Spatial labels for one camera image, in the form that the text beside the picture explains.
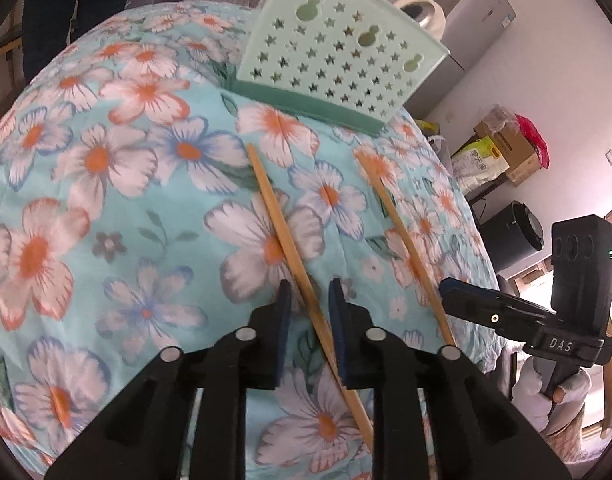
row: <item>screw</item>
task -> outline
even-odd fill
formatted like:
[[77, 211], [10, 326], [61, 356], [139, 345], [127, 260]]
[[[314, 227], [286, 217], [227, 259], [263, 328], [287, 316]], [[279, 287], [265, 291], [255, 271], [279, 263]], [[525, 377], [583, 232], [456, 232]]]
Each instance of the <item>screw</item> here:
[[257, 332], [254, 328], [243, 326], [235, 332], [235, 337], [240, 341], [253, 341], [257, 337]]
[[460, 357], [462, 357], [462, 352], [457, 346], [445, 346], [442, 348], [442, 356], [449, 361], [457, 361]]
[[173, 361], [177, 361], [182, 355], [182, 352], [179, 348], [174, 346], [169, 346], [168, 348], [164, 348], [160, 352], [160, 359], [165, 363], [171, 363]]
[[366, 331], [366, 337], [371, 341], [384, 341], [386, 332], [384, 329], [374, 326]]

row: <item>light blue cloth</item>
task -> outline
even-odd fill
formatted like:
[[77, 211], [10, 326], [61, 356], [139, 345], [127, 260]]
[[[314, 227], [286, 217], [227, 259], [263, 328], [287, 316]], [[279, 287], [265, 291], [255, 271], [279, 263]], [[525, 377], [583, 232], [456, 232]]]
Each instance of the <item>light blue cloth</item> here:
[[[407, 114], [371, 138], [223, 88], [250, 16], [206, 2], [123, 12], [60, 54], [0, 123], [0, 433], [28, 470], [43, 473], [161, 348], [213, 345], [290, 279], [246, 142], [317, 288], [340, 277], [410, 346], [443, 341], [357, 152], [434, 280], [496, 286], [464, 197]], [[503, 341], [451, 323], [492, 368]], [[282, 385], [250, 393], [246, 435], [249, 478], [370, 471], [299, 298]]]

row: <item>red bag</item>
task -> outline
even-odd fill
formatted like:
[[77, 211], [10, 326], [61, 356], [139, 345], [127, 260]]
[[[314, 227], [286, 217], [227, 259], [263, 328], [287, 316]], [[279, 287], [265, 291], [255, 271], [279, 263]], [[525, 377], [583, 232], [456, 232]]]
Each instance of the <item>red bag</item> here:
[[542, 168], [546, 169], [550, 165], [550, 157], [548, 156], [548, 146], [546, 142], [537, 131], [537, 128], [530, 119], [516, 114], [517, 122], [519, 123], [519, 129], [522, 135], [526, 137], [526, 140], [532, 144], [537, 152], [537, 157], [540, 160]]

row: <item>chopstick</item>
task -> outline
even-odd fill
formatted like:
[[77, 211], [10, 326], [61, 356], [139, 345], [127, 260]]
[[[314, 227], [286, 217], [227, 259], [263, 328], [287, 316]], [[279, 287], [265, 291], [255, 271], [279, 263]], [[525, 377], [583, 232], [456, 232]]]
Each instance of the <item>chopstick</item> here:
[[422, 288], [424, 289], [426, 295], [430, 300], [431, 307], [433, 308], [433, 313], [439, 323], [439, 330], [442, 332], [442, 336], [446, 344], [457, 346], [455, 342], [455, 338], [452, 335], [452, 330], [450, 325], [448, 325], [448, 319], [446, 317], [446, 313], [444, 311], [444, 306], [442, 304], [442, 298], [439, 297], [439, 293], [435, 285], [430, 279], [428, 272], [426, 271], [426, 267], [422, 263], [421, 258], [419, 257], [419, 253], [417, 253], [417, 249], [413, 243], [413, 240], [410, 238], [408, 234], [408, 230], [404, 225], [404, 222], [401, 221], [400, 215], [397, 213], [397, 209], [390, 201], [386, 190], [384, 189], [384, 184], [382, 184], [381, 179], [377, 176], [372, 166], [371, 161], [363, 154], [357, 153], [357, 160], [364, 168], [366, 175], [368, 175], [368, 180], [371, 183], [371, 186], [377, 192], [377, 195], [382, 200], [386, 211], [390, 215], [390, 219], [395, 226], [395, 231], [400, 235], [401, 240], [404, 242], [404, 246], [408, 250], [408, 254], [410, 256], [410, 265], [413, 267], [417, 275], [419, 276], [419, 281], [421, 282]]
[[257, 178], [257, 183], [259, 184], [262, 198], [264, 199], [264, 203], [268, 209], [271, 222], [275, 227], [277, 238], [282, 247], [282, 251], [284, 252], [284, 256], [286, 256], [288, 267], [291, 269], [295, 282], [297, 282], [297, 286], [299, 287], [302, 297], [304, 298], [304, 303], [306, 304], [306, 310], [308, 312], [308, 317], [310, 317], [310, 322], [312, 323], [315, 333], [320, 340], [324, 355], [326, 356], [326, 360], [333, 371], [333, 375], [337, 381], [337, 384], [339, 385], [339, 389], [341, 390], [341, 393], [348, 404], [348, 408], [355, 419], [359, 431], [362, 433], [366, 446], [368, 446], [368, 449], [372, 453], [373, 432], [371, 420], [366, 414], [366, 410], [364, 409], [364, 405], [362, 404], [357, 391], [347, 390], [341, 383], [341, 379], [337, 373], [333, 335], [328, 322], [321, 313], [320, 301], [318, 300], [315, 290], [312, 287], [312, 283], [308, 278], [308, 274], [306, 273], [302, 259], [297, 251], [295, 241], [292, 239], [290, 228], [284, 219], [282, 209], [277, 201], [277, 198], [275, 197], [273, 187], [268, 180], [268, 176], [264, 170], [262, 161], [260, 160], [259, 155], [257, 155], [257, 150], [252, 144], [247, 144], [246, 151], [250, 157], [250, 162], [253, 166], [253, 171], [255, 173], [255, 177]]

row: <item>white glove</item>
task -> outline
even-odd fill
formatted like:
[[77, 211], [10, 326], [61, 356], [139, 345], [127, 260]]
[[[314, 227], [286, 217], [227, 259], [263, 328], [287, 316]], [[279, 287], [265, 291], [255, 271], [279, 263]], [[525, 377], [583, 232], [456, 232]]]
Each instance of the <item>white glove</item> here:
[[559, 406], [549, 419], [553, 402], [540, 393], [542, 376], [535, 371], [533, 361], [534, 358], [529, 357], [522, 367], [519, 380], [513, 387], [513, 405], [535, 430], [542, 432], [549, 426], [550, 434], [564, 428], [577, 416], [590, 390], [590, 376], [585, 370], [580, 370], [558, 386], [553, 399]]

